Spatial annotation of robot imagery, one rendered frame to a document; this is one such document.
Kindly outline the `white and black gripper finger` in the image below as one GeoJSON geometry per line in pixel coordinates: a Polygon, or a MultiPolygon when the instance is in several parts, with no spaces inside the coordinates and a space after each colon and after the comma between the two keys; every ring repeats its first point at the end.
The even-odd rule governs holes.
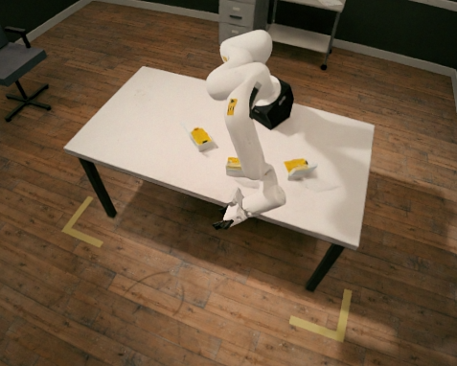
{"type": "Polygon", "coordinates": [[[225,213],[226,213],[226,211],[227,211],[227,209],[228,209],[228,206],[229,206],[229,205],[227,205],[227,206],[224,207],[224,208],[219,209],[219,211],[220,211],[223,215],[225,215],[225,213]]]}
{"type": "Polygon", "coordinates": [[[226,230],[227,230],[233,222],[234,222],[234,221],[233,221],[232,219],[229,220],[229,221],[227,221],[227,220],[222,220],[221,222],[216,222],[216,223],[214,223],[213,226],[215,227],[216,230],[221,229],[221,226],[222,226],[223,229],[226,229],[226,230]],[[223,225],[222,223],[223,223],[224,221],[226,222],[226,224],[223,225]],[[221,225],[221,226],[220,226],[220,225],[221,225]]]}

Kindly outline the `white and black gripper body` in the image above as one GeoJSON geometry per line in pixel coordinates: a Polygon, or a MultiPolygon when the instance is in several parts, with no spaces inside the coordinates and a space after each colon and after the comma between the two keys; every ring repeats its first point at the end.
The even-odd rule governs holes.
{"type": "MultiPolygon", "coordinates": [[[[238,223],[243,222],[244,220],[248,219],[249,216],[242,210],[242,208],[237,204],[234,207],[228,206],[228,209],[225,213],[225,216],[223,220],[233,220],[234,222],[231,224],[231,226],[234,226],[238,223]]],[[[231,227],[230,226],[230,227],[231,227]]]]}

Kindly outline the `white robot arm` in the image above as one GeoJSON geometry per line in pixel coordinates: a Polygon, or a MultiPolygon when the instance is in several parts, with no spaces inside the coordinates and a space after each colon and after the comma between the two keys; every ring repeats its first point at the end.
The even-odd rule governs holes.
{"type": "Polygon", "coordinates": [[[260,188],[256,193],[244,197],[237,187],[227,202],[230,207],[239,204],[249,217],[286,204],[286,194],[279,186],[276,172],[271,164],[265,162],[252,117],[252,108],[256,103],[257,106],[269,105],[281,92],[279,81],[270,76],[265,66],[271,52],[272,39],[266,31],[258,30],[229,38],[220,46],[224,64],[214,70],[206,81],[207,92],[213,100],[227,100],[224,121],[243,173],[250,180],[259,180],[260,188]]]}

